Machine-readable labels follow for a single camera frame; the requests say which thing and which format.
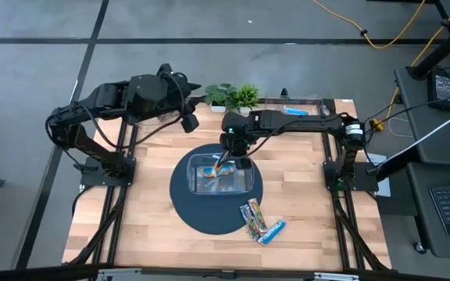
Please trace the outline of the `black crossbeam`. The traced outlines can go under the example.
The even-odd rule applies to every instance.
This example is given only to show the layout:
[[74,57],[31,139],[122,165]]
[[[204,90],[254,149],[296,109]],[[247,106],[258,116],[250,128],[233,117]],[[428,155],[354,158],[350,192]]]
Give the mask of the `black crossbeam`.
[[77,281],[121,275],[168,275],[216,277],[223,280],[238,278],[287,278],[303,281],[450,281],[449,278],[418,276],[396,271],[346,269],[340,272],[277,271],[252,269],[179,269],[158,267],[117,267],[108,263],[60,265],[32,269],[0,271],[0,281]]

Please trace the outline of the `spiky grass plant white pot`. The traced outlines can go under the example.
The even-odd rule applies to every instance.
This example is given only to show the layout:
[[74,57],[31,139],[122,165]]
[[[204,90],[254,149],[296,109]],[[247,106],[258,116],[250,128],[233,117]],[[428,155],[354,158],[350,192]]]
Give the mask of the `spiky grass plant white pot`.
[[246,113],[257,106],[260,90],[253,84],[243,84],[234,94],[236,108]]

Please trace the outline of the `round dark blue woven mat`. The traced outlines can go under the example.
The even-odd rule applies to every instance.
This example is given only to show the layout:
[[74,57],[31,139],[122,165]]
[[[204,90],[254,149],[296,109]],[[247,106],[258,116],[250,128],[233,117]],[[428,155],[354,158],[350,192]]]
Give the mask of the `round dark blue woven mat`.
[[220,144],[205,144],[188,152],[176,165],[170,180],[170,197],[180,218],[191,228],[206,234],[232,233],[245,225],[240,207],[248,200],[263,198],[263,179],[255,163],[252,163],[254,183],[245,194],[197,195],[189,190],[188,161],[192,155],[223,153]]

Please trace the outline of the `broad-leaf plant in white pot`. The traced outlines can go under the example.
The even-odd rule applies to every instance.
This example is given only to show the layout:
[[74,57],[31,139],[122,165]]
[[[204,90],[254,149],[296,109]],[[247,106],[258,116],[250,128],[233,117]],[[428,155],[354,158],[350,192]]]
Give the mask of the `broad-leaf plant in white pot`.
[[238,107],[235,98],[237,92],[238,89],[231,84],[211,84],[205,88],[205,103],[234,111]]

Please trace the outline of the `black aluminium table frame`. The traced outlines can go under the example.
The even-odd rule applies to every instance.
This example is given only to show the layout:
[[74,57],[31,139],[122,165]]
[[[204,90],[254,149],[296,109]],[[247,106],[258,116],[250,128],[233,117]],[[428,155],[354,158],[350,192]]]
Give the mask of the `black aluminium table frame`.
[[266,222],[286,222],[270,244],[258,244],[246,228],[210,235],[180,218],[170,198],[173,170],[190,150],[215,144],[221,132],[221,114],[204,104],[195,114],[199,126],[194,132],[174,123],[135,148],[134,181],[120,219],[105,235],[100,260],[137,268],[341,271],[334,209],[323,176],[323,162],[337,153],[324,151],[318,133],[284,133],[252,155],[262,174],[260,208]]

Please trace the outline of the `white paper sheet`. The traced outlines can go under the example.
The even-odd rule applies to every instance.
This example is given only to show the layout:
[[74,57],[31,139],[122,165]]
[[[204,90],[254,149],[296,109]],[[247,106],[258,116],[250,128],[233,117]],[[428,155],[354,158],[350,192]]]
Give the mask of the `white paper sheet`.
[[[387,157],[385,155],[377,155],[372,153],[367,153],[366,155],[367,161],[370,163],[373,163],[374,165],[381,164],[384,162]],[[388,178],[385,178],[384,180],[381,180],[378,184],[378,191],[374,191],[373,195],[378,197],[390,197],[391,196],[391,189],[390,189],[390,180]]]

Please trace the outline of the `large clear plastic bin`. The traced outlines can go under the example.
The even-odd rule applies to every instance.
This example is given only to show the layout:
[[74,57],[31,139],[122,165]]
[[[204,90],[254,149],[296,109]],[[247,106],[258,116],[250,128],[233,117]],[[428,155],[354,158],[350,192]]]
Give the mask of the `large clear plastic bin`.
[[248,193],[254,183],[254,172],[252,169],[238,169],[235,161],[228,159],[224,165],[234,168],[229,176],[221,176],[224,179],[222,190],[216,193],[199,193],[196,190],[198,181],[204,178],[200,169],[213,166],[223,153],[208,153],[192,155],[187,164],[187,179],[190,192],[197,195],[234,195]]

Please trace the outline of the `black pole with white edge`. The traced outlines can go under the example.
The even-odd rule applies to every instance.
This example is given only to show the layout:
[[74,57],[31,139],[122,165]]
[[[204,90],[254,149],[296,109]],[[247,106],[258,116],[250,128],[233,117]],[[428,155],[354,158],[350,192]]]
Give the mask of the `black pole with white edge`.
[[404,148],[403,150],[396,153],[392,157],[388,158],[384,162],[381,162],[378,165],[373,166],[372,168],[366,169],[365,170],[366,175],[375,176],[377,181],[381,181],[384,178],[389,177],[393,173],[396,173],[408,163],[420,161],[420,153],[417,148],[417,145],[421,144],[423,141],[436,134],[436,132],[443,129],[448,124],[450,124],[450,119],[443,122],[441,125],[437,126],[428,134],[421,137],[419,140],[416,140],[413,144],[410,144],[407,148]]

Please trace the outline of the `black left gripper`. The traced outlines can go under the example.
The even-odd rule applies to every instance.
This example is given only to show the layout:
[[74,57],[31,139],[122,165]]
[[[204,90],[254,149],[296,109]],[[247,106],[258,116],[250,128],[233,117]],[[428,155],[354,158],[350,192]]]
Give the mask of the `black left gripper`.
[[[169,63],[163,63],[157,72],[157,76],[167,83],[166,100],[168,105],[178,110],[179,115],[184,114],[185,99],[191,91],[202,87],[201,84],[188,82],[188,78],[182,72],[174,72]],[[199,103],[206,103],[207,95],[190,96],[187,103],[197,106]]]

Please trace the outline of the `green granola bar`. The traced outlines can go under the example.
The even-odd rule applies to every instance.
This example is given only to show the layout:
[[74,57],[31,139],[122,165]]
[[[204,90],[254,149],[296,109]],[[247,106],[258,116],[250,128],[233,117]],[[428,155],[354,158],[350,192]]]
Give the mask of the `green granola bar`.
[[268,228],[266,226],[265,219],[263,218],[263,213],[260,209],[260,205],[259,205],[257,199],[256,198],[249,199],[248,205],[249,205],[249,207],[252,211],[252,214],[255,218],[255,221],[257,223],[259,231],[261,233],[265,233],[268,230]]
[[240,207],[240,212],[245,221],[245,225],[248,229],[249,236],[254,241],[257,241],[261,237],[261,234],[258,226],[256,225],[255,218],[252,214],[250,207],[248,205],[242,205]]

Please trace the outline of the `black power adapter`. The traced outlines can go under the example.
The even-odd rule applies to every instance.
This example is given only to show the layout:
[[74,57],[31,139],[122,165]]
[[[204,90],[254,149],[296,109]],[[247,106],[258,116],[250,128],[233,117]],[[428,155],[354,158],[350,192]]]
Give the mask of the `black power adapter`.
[[427,78],[428,106],[450,112],[450,75],[444,69],[434,68]]

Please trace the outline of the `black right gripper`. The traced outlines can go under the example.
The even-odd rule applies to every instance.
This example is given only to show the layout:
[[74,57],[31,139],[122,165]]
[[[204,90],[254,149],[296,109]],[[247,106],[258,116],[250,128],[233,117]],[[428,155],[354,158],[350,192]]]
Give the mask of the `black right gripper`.
[[222,133],[220,144],[224,153],[213,166],[213,175],[221,176],[223,165],[229,158],[247,158],[248,149],[254,144],[254,135],[247,133]]

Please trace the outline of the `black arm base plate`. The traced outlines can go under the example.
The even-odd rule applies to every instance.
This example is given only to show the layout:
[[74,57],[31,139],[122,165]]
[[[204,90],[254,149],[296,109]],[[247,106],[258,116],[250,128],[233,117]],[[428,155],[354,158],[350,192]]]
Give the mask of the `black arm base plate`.
[[102,164],[87,157],[81,172],[80,184],[85,186],[130,186],[133,183],[137,160],[126,157],[123,159],[121,172],[108,171]]
[[324,162],[323,174],[325,186],[328,190],[338,191],[378,191],[375,175],[368,175],[366,171],[373,165],[368,162],[356,162],[353,176],[342,174],[339,162]]

